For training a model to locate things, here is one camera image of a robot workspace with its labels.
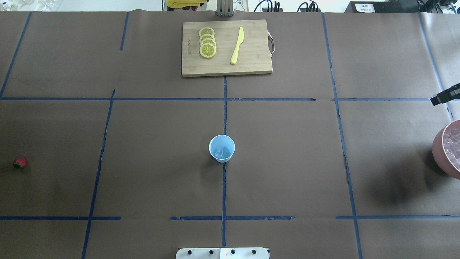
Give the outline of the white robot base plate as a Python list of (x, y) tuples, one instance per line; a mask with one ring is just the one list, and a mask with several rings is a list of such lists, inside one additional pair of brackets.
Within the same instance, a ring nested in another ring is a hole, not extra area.
[(182, 248), (176, 259), (270, 259), (269, 249), (264, 247), (216, 247)]

